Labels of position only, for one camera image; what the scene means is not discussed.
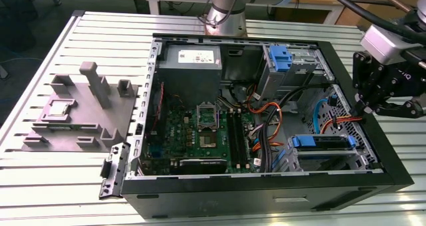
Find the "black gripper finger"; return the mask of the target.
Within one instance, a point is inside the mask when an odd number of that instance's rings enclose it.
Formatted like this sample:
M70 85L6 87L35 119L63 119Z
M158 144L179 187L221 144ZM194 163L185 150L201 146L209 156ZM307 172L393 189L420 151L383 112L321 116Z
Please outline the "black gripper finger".
M382 116L398 118L421 118L422 100L414 97L401 105L385 101L377 106L375 113Z
M357 51L353 57L353 86L357 89L354 114L378 112L387 106L389 99L382 80L386 68L366 51Z

